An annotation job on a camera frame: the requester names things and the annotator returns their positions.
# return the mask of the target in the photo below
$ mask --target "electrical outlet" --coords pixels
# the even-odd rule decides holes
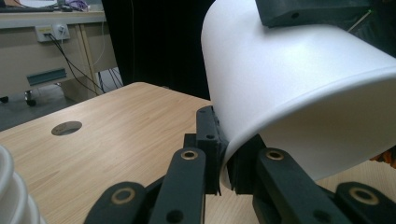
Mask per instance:
[[[57,40],[70,39],[70,33],[69,29],[67,28],[67,24],[54,24],[52,25],[52,29]]]
[[[38,42],[51,41],[50,37],[47,36],[47,34],[54,35],[51,25],[35,26],[35,35],[37,36],[37,41]]]

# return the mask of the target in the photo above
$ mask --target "white curved object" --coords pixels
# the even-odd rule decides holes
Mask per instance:
[[[27,207],[27,189],[22,178],[14,172],[11,183],[0,201],[0,223],[20,224]]]
[[[0,146],[0,201],[6,193],[14,173],[14,160],[5,147]]]
[[[38,207],[35,204],[32,196],[28,196],[27,209],[25,211],[22,224],[41,224],[41,216],[38,212]]]
[[[268,29],[254,0],[217,0],[202,46],[225,162],[259,133],[319,179],[396,145],[396,60],[346,31]]]

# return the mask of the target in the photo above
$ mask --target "grommet hole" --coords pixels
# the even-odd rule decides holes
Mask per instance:
[[[56,136],[68,135],[75,133],[82,127],[82,123],[79,121],[67,121],[59,124],[52,129],[51,133]]]

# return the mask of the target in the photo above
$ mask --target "desk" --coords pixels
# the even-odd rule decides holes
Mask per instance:
[[[195,133],[195,112],[210,105],[186,94],[135,83],[0,133],[49,224],[82,223],[110,186],[134,181],[146,186],[165,174],[184,133]],[[69,135],[51,134],[77,120]],[[396,171],[368,161],[319,181],[333,189],[343,181],[369,184],[396,200]],[[250,196],[206,196],[206,223],[257,223]]]
[[[106,24],[102,36],[104,20],[104,12],[0,14],[0,97],[55,82],[63,82],[64,94],[77,102],[95,96],[75,81],[63,55],[51,42],[37,42],[35,26],[67,24],[70,39],[64,41],[64,52],[78,69],[95,80],[94,73],[117,67]],[[101,55],[104,41],[105,51],[101,60],[94,66],[88,66]],[[27,76],[59,68],[65,69],[65,78],[29,85]],[[95,89],[76,69],[75,74],[91,89]]]

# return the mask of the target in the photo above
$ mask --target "round hole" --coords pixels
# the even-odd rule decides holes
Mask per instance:
[[[169,223],[179,223],[183,220],[183,213],[178,210],[173,210],[166,215],[166,221]]]
[[[195,151],[190,150],[181,153],[181,158],[183,158],[186,161],[195,160],[197,157],[198,157],[198,153],[196,153]]]
[[[82,127],[82,123],[79,121],[68,121],[57,125],[52,129],[51,133],[56,136],[68,135],[75,133]]]
[[[111,202],[114,204],[124,204],[134,198],[134,190],[131,188],[117,189],[111,196]]]
[[[291,14],[291,18],[294,20],[297,19],[299,16],[300,16],[300,13],[298,13],[298,12],[294,12],[293,14]]]
[[[368,189],[362,188],[352,188],[349,190],[349,194],[354,198],[356,201],[369,204],[369,205],[376,205],[379,203],[378,198]]]
[[[281,161],[283,160],[283,155],[280,152],[277,151],[269,151],[265,154],[269,159],[274,160],[274,161]]]
[[[320,223],[331,223],[332,217],[327,213],[320,210],[314,211],[314,218]]]

